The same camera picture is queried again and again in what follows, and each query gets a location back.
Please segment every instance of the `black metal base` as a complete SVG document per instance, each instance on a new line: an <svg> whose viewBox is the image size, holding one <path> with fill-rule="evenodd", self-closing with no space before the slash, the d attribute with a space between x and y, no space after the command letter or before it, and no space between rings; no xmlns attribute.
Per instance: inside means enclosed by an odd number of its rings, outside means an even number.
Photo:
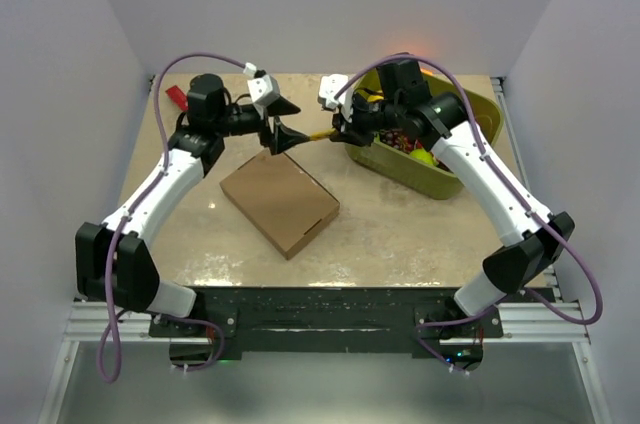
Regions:
<svg viewBox="0 0 640 424"><path fill-rule="evenodd" d="M440 346L440 340L502 337L498 311L465 326L424 329L421 320L438 319L457 288L247 288L195 287L191 317L218 324L225 333L222 359L241 359L244 352L394 353L432 357L417 338L459 364L482 360L473 345ZM539 289L553 300L550 289ZM512 301L529 302L519 294ZM205 337L201 327L174 322L152 323L151 337ZM172 344L174 364L198 364L211 353L208 344Z"/></svg>

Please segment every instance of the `brown cardboard box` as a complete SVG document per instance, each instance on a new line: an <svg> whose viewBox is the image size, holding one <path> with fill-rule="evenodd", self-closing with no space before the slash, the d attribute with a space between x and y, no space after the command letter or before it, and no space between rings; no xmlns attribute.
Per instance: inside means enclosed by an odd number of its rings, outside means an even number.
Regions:
<svg viewBox="0 0 640 424"><path fill-rule="evenodd" d="M286 154L263 151L222 180L220 187L287 259L340 210L338 200Z"/></svg>

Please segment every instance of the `purple cable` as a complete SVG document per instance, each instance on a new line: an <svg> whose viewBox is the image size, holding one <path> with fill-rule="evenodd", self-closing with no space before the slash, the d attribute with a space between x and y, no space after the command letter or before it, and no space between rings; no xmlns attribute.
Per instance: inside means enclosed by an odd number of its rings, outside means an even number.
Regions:
<svg viewBox="0 0 640 424"><path fill-rule="evenodd" d="M464 324L470 324L471 322L477 321L478 319L482 319L484 316L489 314L493 309L494 309L494 306L490 306L490 307L487 307L480 314L477 314L477 315L471 316L471 317L465 317L464 319L456 319L455 321L425 322L424 324L418 324L416 326L415 330L417 332L420 329L427 329L429 327L462 326ZM452 362L447 361L442 354L440 354L438 351L436 351L433 347L431 347L429 344L424 342L422 339L418 338L418 342L420 343L420 345L422 347L424 347L427 351L429 351L429 353L433 357L438 359L444 365L449 366L452 370L459 371L459 372L464 372L464 373L467 372L465 369L463 369L463 368L461 368L459 366L456 366Z"/></svg>
<svg viewBox="0 0 640 424"><path fill-rule="evenodd" d="M351 79L349 79L347 83L344 86L342 86L342 88L336 93L335 95L336 99L340 97L347 89L349 89L349 87L351 87L356 81L361 79L365 74L367 74L371 70L375 69L376 67L382 64L386 64L389 62L398 61L402 59L415 59L418 62L426 64L427 66L432 67L437 71L440 71L447 79L451 81L451 84L453 84L453 86L456 88L456 91L458 91L458 94L462 99L462 104L464 105L464 108L467 112L467 116L469 117L469 121L471 123L476 122L473 109L471 108L471 103L469 102L469 98L467 97L467 93L464 91L464 89L462 88L458 80L455 78L455 76L451 74L449 71L447 71L444 67L440 66L439 64L436 64L435 62L431 61L430 59L427 59L426 57L414 56L413 54L408 54L408 53L395 54L395 55L384 57L374 62L373 64L371 64L366 69L363 69L362 71L358 72ZM478 126L471 125L471 132L473 133L473 139L476 141L476 145L478 146L480 154L484 154L486 151L486 148L484 146L482 135L480 134L480 130L478 129ZM545 307L547 307L547 309L549 309L551 312L561 317L565 321L571 322L573 324L583 325L583 326L588 326L597 322L602 316L602 310L604 307L602 302L602 292L600 291L600 286L598 286L598 282L596 281L596 278L593 275L593 272L591 272L591 269L589 269L589 266L587 266L587 263L585 262L584 258L578 253L578 251L573 247L572 244L569 244L569 242L567 242L566 239L564 239L560 234L558 234L537 213L533 212L533 209L531 208L527 200L524 198L524 196L522 196L518 192L515 186L509 181L507 176L505 176L502 173L502 171L498 168L496 163L493 162L493 159L491 159L491 156L485 156L485 161L487 162L491 170L495 173L495 175L498 177L498 179L500 179L500 181L505 185L505 187L509 190L509 192L511 192L513 197L515 197L516 200L520 203L520 205L524 208L524 210L531 214L531 217L534 219L534 221L536 221L536 223L538 223L540 227L542 227L545 231L547 231L564 249L566 249L567 252L571 255L571 257L573 257L573 259L578 263L578 265L580 266L580 269L582 269L582 272L584 272L584 275L586 276L587 280L589 281L589 284L591 285L591 288L593 289L596 306L595 306L593 316L591 316L590 318L576 319L574 317L569 316L568 314L565 314L564 312L560 311L556 307L554 307L553 304L551 304L551 302L546 300L536 291L527 289L527 292L529 293L529 295L533 296L535 299L541 302Z"/></svg>
<svg viewBox="0 0 640 424"><path fill-rule="evenodd" d="M217 362L217 360L222 355L222 352L224 351L224 332L222 332L222 329L220 328L220 326L214 324L213 322L202 321L200 319L189 319L186 317L174 317L174 316L166 316L166 317L170 321L182 322L184 324L193 324L197 326L210 327L215 331L215 336L220 341L220 344L218 344L218 350L215 351L215 353L212 350L211 355L209 356L209 359L207 359L204 363L198 364L196 366L179 365L177 367L184 369L186 372L201 371L202 369L206 369L207 367L213 366Z"/></svg>
<svg viewBox="0 0 640 424"><path fill-rule="evenodd" d="M146 199L146 197L153 191L158 183L162 180L164 175L169 168L169 143L167 141L167 132L164 129L164 124L162 123L162 116L160 115L160 84L162 83L162 79L167 74L169 69L171 69L175 64L180 61L184 61L185 59L189 59L192 57L207 57L211 59L217 59L219 61L227 62L231 65L239 67L240 69L244 69L245 65L240 61L235 59L231 59L230 57L222 56L220 54L216 54L213 52L192 52L190 54L185 54L183 56L175 58L171 61L160 74L158 74L155 87L153 89L153 113L156 118L156 124L158 125L158 131L160 131L160 140L162 141L162 171L158 172L158 175L155 177L153 181L144 189L140 195L131 203L129 209L127 209L124 216L120 220L120 223L113 231L113 236L111 237L111 241L109 242L109 249L107 251L107 262L104 269L104 292L107 301L107 314L109 316L109 323L103 333L103 338L100 340L100 344L98 346L98 354L97 354L97 367L98 372L102 376L102 379L111 384L118 379L120 375L120 370L122 368L122 343L120 342L120 333L118 332L118 316L116 315L115 304L113 302L113 283L112 283L112 275L113 275L113 260L116 252L116 248L118 247L118 241L120 239L120 235L122 234L122 230L124 229L126 223L128 222L131 214L135 212L135 210L140 206L142 201ZM113 344L116 348L115 354L115 363L113 374L109 375L104 369L104 348L107 343L107 337L111 333ZM219 331L219 335L221 339L224 341L224 336L222 336L222 330Z"/></svg>

